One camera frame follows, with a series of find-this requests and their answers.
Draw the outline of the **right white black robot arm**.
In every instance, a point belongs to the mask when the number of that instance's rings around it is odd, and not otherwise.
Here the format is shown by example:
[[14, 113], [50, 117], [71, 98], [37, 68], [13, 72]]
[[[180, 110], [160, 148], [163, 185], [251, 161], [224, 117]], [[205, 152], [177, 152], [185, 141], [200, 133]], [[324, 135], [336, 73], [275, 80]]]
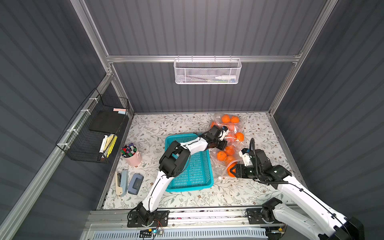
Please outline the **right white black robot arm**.
[[311, 240], [363, 240], [362, 222], [348, 218], [334, 210], [303, 186], [286, 168], [273, 166], [265, 152], [253, 147], [239, 152], [243, 164], [229, 168], [241, 179], [251, 179], [271, 186], [293, 200], [304, 214], [300, 214], [277, 198], [262, 205], [260, 216], [266, 224], [284, 223]]

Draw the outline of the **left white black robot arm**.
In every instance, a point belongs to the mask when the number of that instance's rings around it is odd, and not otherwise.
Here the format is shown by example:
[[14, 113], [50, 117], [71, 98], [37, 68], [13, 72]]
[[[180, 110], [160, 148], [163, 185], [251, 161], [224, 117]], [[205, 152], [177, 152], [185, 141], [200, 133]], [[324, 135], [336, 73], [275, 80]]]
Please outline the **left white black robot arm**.
[[161, 197], [165, 193], [171, 181], [178, 177], [186, 168], [189, 158], [199, 152], [217, 148], [224, 150], [227, 146], [225, 140], [229, 133], [227, 127], [212, 126], [191, 141], [179, 143], [173, 141], [159, 160], [159, 172], [157, 178], [145, 199], [136, 207], [138, 216], [148, 226], [155, 218]]

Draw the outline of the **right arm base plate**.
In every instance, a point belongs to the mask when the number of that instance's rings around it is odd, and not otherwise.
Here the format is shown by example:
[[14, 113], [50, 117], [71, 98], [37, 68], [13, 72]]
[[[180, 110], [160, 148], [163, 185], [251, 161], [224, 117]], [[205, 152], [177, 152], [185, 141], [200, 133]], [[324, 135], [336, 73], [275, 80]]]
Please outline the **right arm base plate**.
[[245, 216], [247, 217], [250, 225], [283, 224], [282, 222], [276, 220], [271, 213], [264, 211], [264, 208], [248, 208], [245, 211]]

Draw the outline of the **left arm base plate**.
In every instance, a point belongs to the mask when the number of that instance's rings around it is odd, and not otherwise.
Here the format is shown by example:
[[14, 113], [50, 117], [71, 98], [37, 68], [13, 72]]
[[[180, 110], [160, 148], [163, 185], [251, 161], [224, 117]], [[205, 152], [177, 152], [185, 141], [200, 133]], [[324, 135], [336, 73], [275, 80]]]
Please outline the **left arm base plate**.
[[167, 227], [170, 211], [155, 211], [154, 213], [139, 213], [134, 210], [128, 213], [128, 228]]

